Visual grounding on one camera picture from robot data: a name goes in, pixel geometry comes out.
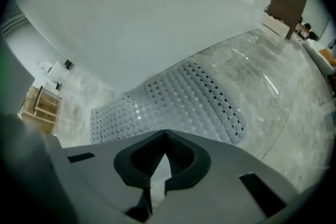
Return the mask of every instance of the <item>gray bath mat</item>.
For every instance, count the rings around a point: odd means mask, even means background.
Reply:
[[[172,129],[238,144],[246,121],[232,98],[198,64],[169,68],[91,111],[93,143]]]

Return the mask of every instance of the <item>perforated mat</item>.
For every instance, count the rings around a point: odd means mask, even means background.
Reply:
[[[154,76],[91,111],[93,143],[172,129],[229,144],[246,136],[246,121],[229,94],[196,63]]]

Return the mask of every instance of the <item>glossy floor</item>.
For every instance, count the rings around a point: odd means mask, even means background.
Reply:
[[[299,191],[327,169],[334,135],[330,89],[297,39],[288,42],[266,27],[211,46],[189,60],[202,65],[230,93],[247,121],[238,144],[284,175]],[[63,147],[90,143],[92,108],[113,91],[76,68],[64,82],[55,133]],[[155,180],[167,178],[158,169]]]

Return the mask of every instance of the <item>white wall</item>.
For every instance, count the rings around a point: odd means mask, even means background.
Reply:
[[[39,88],[50,81],[39,69],[37,62],[49,61],[54,64],[56,61],[65,63],[66,57],[59,53],[41,34],[30,24],[26,23],[8,36],[5,40],[21,64],[35,78],[33,86]]]
[[[260,26],[266,0],[17,0],[47,40],[117,92]]]
[[[311,25],[311,30],[321,37],[329,18],[329,12],[323,0],[307,0],[302,18]]]
[[[326,47],[333,39],[336,39],[336,24],[333,18],[330,17],[326,29],[319,39],[319,43]]]

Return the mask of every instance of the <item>marble floor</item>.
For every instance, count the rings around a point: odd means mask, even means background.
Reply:
[[[238,147],[281,173],[299,192],[319,180],[333,150],[335,104],[298,38],[288,42],[262,26],[189,60],[215,77],[244,115],[248,133]],[[113,90],[77,68],[61,94],[54,133],[63,147],[89,144],[89,112],[115,98]],[[155,174],[157,185],[169,177],[165,163]]]

